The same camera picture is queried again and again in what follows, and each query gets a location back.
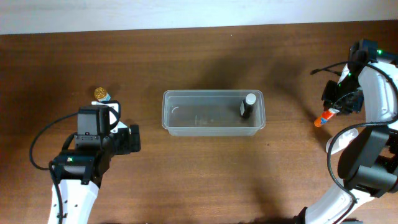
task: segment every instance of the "black bottle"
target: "black bottle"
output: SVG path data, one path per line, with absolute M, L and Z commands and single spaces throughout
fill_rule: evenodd
M 241 116 L 242 118 L 249 118 L 251 112 L 253 111 L 254 104 L 256 102 L 257 98 L 253 93 L 250 93 L 246 96 L 246 98 L 243 100 L 241 104 Z

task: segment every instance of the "gold bottle cap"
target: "gold bottle cap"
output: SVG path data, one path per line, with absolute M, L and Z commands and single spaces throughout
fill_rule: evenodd
M 96 88 L 96 89 L 95 89 L 95 91 L 94 91 L 94 97 L 95 97 L 97 100 L 102 100 L 103 98 L 105 98 L 105 96 L 106 96 L 107 93 L 108 93 L 108 92 L 107 92 L 104 88 L 99 87 L 99 88 Z

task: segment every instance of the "white backdrop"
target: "white backdrop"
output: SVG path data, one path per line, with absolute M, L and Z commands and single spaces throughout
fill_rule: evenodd
M 398 19 L 398 0 L 0 0 L 0 34 Z

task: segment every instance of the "orange bottle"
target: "orange bottle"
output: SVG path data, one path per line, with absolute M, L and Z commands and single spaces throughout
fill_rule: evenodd
M 326 110 L 325 112 L 322 113 L 321 116 L 319 116 L 318 119 L 316 119 L 314 121 L 314 125 L 316 127 L 320 127 L 324 124 L 326 124 L 326 122 L 328 122 L 328 120 L 333 117 L 335 114 L 339 113 L 339 110 L 333 109 L 333 108 L 329 108 L 328 110 Z

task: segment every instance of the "wooden table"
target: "wooden table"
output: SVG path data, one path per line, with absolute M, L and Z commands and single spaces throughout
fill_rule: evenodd
M 292 24 L 0 36 L 0 222 L 45 223 L 51 179 L 28 148 L 47 123 L 105 87 L 137 123 L 142 150 L 115 156 L 89 223 L 237 223 L 290 218 L 332 185 L 325 143 L 364 113 L 323 128 L 320 97 L 338 77 L 310 70 L 347 59 L 363 37 L 398 52 L 398 22 Z M 161 124 L 162 95 L 179 89 L 257 89 L 266 127 L 252 137 L 175 137 Z M 34 157 L 46 166 L 76 118 L 48 130 Z M 333 157 L 336 167 L 339 156 Z M 396 223 L 398 194 L 352 214 Z

